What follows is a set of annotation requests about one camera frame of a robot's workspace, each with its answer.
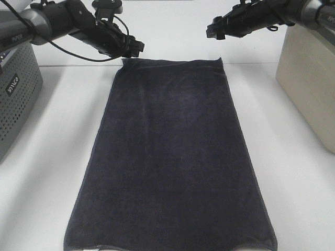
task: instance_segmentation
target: table surface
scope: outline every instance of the table surface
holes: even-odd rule
[[[83,2],[89,7],[90,1]],[[335,155],[324,148],[275,79],[286,28],[260,30],[243,39],[206,39],[206,26],[237,2],[124,1],[121,17],[146,44],[142,58],[222,58],[278,250],[331,251]],[[103,58],[71,37],[57,43]],[[63,250],[112,81],[121,68],[121,60],[85,62],[47,44],[34,50],[43,88],[0,164],[4,251]]]

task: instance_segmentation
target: black label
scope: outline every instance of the black label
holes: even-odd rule
[[[15,73],[14,77],[12,78],[12,80],[10,81],[10,83],[6,87],[6,92],[9,95],[9,97],[13,94],[13,92],[15,91],[16,86],[19,83],[20,83],[20,78],[17,75],[17,73]]]

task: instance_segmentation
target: gray perforated box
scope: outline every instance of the gray perforated box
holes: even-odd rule
[[[29,43],[10,52],[1,66],[0,159],[7,153],[26,122],[43,83]]]

